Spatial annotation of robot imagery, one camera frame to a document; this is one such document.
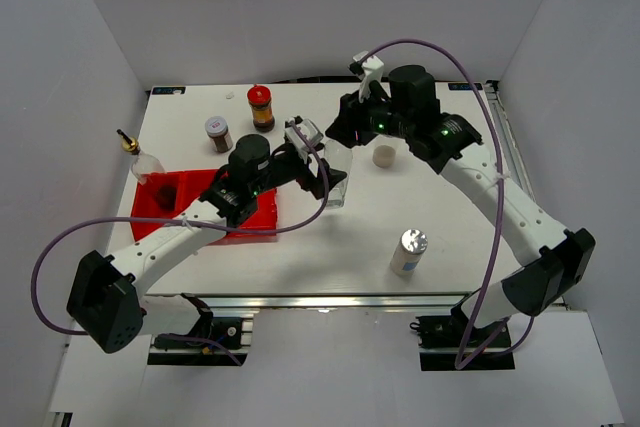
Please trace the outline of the clear glass oil bottle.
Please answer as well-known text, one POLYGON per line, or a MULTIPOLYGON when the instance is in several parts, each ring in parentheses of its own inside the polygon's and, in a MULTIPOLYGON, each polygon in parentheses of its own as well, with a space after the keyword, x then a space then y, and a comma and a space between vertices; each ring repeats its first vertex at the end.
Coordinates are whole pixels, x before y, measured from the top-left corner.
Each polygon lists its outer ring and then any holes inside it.
POLYGON ((176 187, 165 176, 166 171, 153 155, 145 153, 138 140, 116 130, 121 139, 122 149, 132 157, 130 171, 142 189, 155 201, 159 208, 171 211, 175 206, 176 187))

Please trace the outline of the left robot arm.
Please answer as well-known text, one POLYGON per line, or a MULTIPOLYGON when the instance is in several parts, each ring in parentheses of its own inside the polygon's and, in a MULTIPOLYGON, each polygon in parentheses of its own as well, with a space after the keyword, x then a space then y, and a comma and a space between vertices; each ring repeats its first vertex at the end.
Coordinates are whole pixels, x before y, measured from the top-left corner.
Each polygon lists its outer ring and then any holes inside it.
POLYGON ((258 208, 260 194, 295 181, 320 199, 346 178, 321 160, 316 173, 292 141, 276 150, 266 138, 240 138, 210 186, 177 216, 140 241, 103 256, 85 255, 67 303, 68 313, 106 353, 139 335, 179 335, 199 346, 211 334, 213 314, 191 294, 151 296, 149 289, 200 248, 226 236, 258 208))

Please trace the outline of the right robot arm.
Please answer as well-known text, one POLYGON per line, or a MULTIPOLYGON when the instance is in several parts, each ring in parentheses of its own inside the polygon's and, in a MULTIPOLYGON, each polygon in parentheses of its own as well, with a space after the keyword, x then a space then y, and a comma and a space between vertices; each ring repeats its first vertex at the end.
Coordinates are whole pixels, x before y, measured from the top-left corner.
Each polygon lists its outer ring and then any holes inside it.
POLYGON ((373 60, 355 61, 350 69, 360 87, 341 97, 327 136, 347 148, 377 136, 403 140, 498 229, 520 266, 452 309, 451 331, 459 343, 477 344, 489 326, 514 314, 538 316, 582 280, 596 245, 592 234, 571 231, 500 173, 497 154, 472 124, 442 111, 435 80, 424 67, 393 69, 387 88, 373 60))

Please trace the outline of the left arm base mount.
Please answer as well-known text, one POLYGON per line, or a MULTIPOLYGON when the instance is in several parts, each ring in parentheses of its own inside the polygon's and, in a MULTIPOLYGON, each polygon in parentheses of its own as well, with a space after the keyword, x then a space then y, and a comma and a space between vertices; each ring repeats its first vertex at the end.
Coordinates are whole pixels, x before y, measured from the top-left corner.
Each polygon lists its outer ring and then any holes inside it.
POLYGON ((240 367, 247 359, 247 317, 216 313, 204 300, 182 294, 162 299, 159 320, 151 330, 150 366, 240 367))

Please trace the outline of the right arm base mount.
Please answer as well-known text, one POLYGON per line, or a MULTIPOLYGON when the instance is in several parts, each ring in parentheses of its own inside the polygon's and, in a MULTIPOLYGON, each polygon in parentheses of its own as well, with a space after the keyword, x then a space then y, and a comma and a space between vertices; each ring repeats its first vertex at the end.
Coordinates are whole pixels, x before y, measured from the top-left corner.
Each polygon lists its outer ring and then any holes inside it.
MULTIPOLYGON (((462 360, 478 347, 492 339, 465 368, 465 371, 509 371, 515 369, 512 353, 502 354, 511 347, 512 341, 506 325, 492 337, 500 326, 499 322, 486 329, 473 331, 468 340, 462 360)), ((409 323, 409 328, 417 336, 420 368, 423 372, 454 372, 455 359, 459 351, 465 326, 458 325, 450 316, 418 316, 409 323)))

